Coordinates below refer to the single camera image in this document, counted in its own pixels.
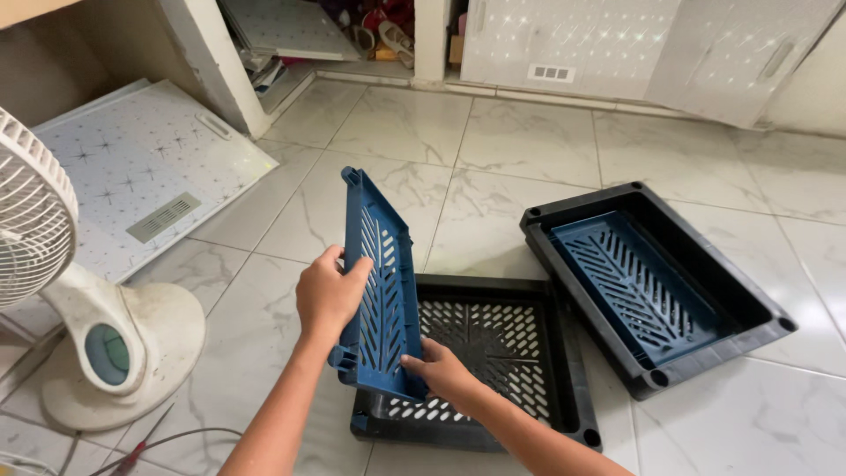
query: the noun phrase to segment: black plastic tray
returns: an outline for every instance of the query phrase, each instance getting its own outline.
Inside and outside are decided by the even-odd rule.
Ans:
[[[602,450],[568,305],[550,281],[417,274],[420,332],[449,347],[482,382],[542,423]],[[414,404],[355,395],[353,434],[469,451],[504,451],[439,398]]]
[[[640,182],[529,208],[520,228],[637,400],[797,329]]]

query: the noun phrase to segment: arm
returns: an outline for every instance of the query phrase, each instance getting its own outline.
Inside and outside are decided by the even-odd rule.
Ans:
[[[294,353],[218,474],[293,472],[321,369],[344,325],[355,315],[373,267],[373,261],[363,257],[341,275],[337,261],[341,257],[343,248],[332,245],[300,275],[297,312],[302,332]]]
[[[535,476],[632,476],[600,453],[544,426],[482,384],[447,347],[424,339],[423,358],[425,361],[402,356],[400,362],[456,410],[485,425]]]

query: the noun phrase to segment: marble floor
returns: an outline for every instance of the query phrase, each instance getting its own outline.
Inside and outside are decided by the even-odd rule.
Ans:
[[[299,334],[294,285],[343,243],[345,165],[408,222],[415,269],[542,279],[518,222],[531,206],[642,180],[799,323],[789,337],[633,401],[581,336],[605,454],[640,476],[840,475],[846,466],[846,141],[623,113],[317,80],[258,142],[281,167],[141,270],[201,300],[206,348],[163,437],[245,429]],[[0,450],[61,465],[36,372],[0,406]],[[327,368],[297,474],[511,475],[508,455],[371,444]],[[83,434],[68,474],[131,451],[167,405]],[[201,434],[144,453],[135,474],[214,474],[232,450]]]

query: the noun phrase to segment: hand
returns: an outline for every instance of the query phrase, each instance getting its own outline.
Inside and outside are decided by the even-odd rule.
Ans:
[[[412,374],[422,377],[435,395],[473,418],[474,402],[490,389],[474,377],[447,347],[428,338],[423,339],[422,345],[423,360],[403,355],[399,363]]]
[[[299,338],[319,343],[327,352],[359,308],[367,275],[373,269],[373,260],[361,257],[343,275],[338,264],[342,257],[342,247],[328,247],[303,270],[297,283],[297,312],[303,329]]]

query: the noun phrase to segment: blue slotted panel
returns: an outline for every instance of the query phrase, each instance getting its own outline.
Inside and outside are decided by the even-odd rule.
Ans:
[[[348,186],[344,267],[364,256],[374,264],[329,363],[346,385],[423,401],[425,384],[399,365],[403,354],[422,356],[409,227],[364,170],[346,167],[341,176]]]
[[[734,333],[622,213],[561,225],[549,237],[648,368]]]

